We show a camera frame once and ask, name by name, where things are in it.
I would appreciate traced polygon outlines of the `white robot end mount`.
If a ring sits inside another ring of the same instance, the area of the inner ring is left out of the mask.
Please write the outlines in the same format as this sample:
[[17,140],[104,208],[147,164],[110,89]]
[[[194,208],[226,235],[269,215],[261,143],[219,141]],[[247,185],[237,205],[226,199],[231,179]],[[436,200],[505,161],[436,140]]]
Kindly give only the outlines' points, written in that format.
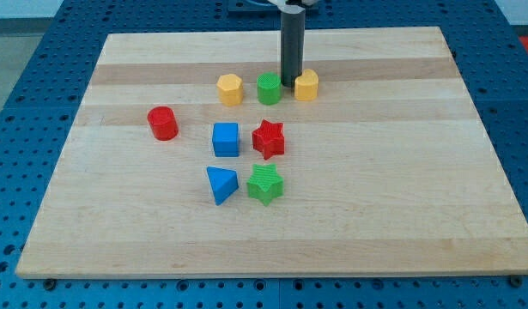
[[291,7],[308,9],[316,5],[319,0],[268,0],[268,2],[276,5],[279,9],[286,9]]

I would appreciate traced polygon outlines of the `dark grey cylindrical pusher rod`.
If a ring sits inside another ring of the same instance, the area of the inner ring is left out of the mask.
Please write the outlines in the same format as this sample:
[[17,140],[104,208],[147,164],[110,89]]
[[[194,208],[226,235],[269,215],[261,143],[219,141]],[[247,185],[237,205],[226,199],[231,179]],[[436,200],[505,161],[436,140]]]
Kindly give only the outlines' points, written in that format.
[[302,72],[306,10],[286,4],[280,11],[282,85],[293,88]]

